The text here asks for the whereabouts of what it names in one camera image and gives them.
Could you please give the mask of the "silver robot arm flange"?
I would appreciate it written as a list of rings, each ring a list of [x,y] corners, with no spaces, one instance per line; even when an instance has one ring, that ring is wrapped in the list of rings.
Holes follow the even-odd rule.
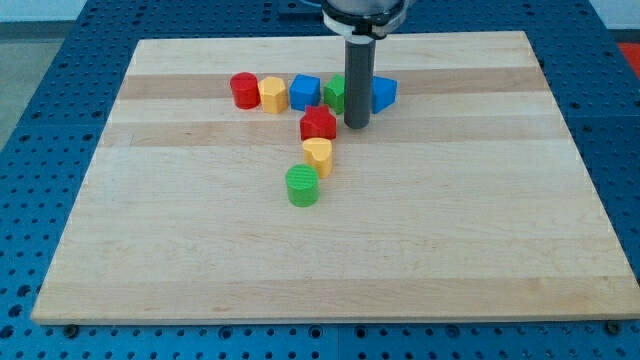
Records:
[[[384,39],[406,20],[414,0],[322,0],[323,22],[353,43]]]

